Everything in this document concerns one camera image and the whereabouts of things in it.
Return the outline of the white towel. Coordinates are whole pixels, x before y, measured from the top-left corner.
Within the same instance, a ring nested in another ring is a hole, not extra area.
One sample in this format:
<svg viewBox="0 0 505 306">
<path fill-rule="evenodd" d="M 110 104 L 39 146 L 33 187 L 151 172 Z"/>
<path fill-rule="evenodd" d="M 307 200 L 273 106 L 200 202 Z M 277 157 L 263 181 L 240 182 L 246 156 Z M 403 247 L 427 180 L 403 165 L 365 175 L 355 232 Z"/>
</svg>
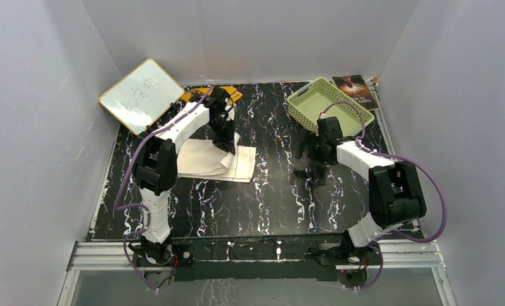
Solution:
<svg viewBox="0 0 505 306">
<path fill-rule="evenodd" d="M 215 147 L 210 140 L 188 139 L 177 155 L 179 178 L 249 183 L 256 164 L 256 147 L 239 145 L 235 133 L 234 154 Z"/>
</svg>

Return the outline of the orange towel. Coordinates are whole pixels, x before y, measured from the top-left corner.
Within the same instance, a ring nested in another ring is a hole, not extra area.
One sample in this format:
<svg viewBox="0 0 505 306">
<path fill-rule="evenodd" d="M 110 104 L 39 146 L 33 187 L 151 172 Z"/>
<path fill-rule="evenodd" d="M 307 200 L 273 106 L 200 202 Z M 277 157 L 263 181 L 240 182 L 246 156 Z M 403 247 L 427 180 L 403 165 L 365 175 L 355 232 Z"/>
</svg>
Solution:
<svg viewBox="0 0 505 306">
<path fill-rule="evenodd" d="M 241 97 L 242 93 L 239 92 L 236 88 L 229 86 L 229 85 L 224 85 L 221 86 L 229 95 L 230 98 L 227 100 L 227 105 L 231 106 L 235 102 L 237 102 Z M 208 91 L 209 87 L 196 87 L 196 88 L 191 88 L 187 93 L 184 93 L 180 99 L 184 102 L 189 102 L 193 100 L 193 96 L 199 94 L 200 96 L 204 95 Z"/>
</svg>

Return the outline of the green plastic basket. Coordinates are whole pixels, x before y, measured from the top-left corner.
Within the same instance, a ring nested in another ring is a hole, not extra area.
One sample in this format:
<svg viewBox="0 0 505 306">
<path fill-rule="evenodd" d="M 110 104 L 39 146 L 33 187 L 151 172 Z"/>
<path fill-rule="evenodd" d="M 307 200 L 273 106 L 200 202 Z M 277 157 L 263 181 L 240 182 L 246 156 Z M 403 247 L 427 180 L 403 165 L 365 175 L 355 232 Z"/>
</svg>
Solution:
<svg viewBox="0 0 505 306">
<path fill-rule="evenodd" d="M 344 136 L 356 136 L 374 121 L 374 115 L 334 84 L 318 77 L 287 98 L 288 114 L 308 131 L 318 130 L 321 113 L 336 117 Z"/>
</svg>

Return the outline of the wood framed whiteboard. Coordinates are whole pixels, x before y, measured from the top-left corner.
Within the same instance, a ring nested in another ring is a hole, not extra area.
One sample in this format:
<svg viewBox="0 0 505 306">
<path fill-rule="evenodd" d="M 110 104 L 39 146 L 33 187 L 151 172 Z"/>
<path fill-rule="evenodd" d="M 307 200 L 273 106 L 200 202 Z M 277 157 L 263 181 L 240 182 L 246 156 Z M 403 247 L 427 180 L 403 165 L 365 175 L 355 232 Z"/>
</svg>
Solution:
<svg viewBox="0 0 505 306">
<path fill-rule="evenodd" d="M 99 103 L 131 133 L 139 135 L 183 94 L 184 88 L 148 58 L 102 94 Z"/>
</svg>

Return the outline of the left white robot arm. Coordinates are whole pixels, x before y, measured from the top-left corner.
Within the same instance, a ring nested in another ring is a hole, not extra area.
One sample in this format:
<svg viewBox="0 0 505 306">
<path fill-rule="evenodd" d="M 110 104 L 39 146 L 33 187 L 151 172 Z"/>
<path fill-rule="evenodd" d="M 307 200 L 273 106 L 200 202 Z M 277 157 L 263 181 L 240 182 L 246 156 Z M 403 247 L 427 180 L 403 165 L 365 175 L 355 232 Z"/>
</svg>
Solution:
<svg viewBox="0 0 505 306">
<path fill-rule="evenodd" d="M 136 159 L 131 163 L 133 178 L 140 189 L 145 232 L 140 245 L 131 250 L 148 262 L 165 265 L 173 249 L 169 244 L 168 198 L 177 180 L 178 154 L 182 145 L 202 127 L 212 132 L 210 146 L 224 161 L 236 155 L 233 100 L 222 87 L 211 87 L 204 94 L 195 93 L 185 107 L 163 127 L 140 134 Z"/>
</svg>

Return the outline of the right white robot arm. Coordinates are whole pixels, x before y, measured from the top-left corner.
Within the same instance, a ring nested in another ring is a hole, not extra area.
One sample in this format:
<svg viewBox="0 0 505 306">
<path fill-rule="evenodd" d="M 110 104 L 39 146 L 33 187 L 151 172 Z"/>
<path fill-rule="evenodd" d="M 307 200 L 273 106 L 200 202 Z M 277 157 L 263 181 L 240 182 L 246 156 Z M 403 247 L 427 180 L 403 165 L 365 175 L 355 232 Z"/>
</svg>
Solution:
<svg viewBox="0 0 505 306">
<path fill-rule="evenodd" d="M 416 167 L 405 161 L 378 156 L 357 137 L 344 136 L 336 117 L 317 120 L 316 132 L 300 136 L 297 158 L 307 156 L 325 165 L 341 164 L 359 174 L 368 186 L 369 211 L 342 234 L 339 245 L 312 247 L 307 252 L 318 262 L 330 258 L 357 264 L 378 241 L 427 211 Z"/>
</svg>

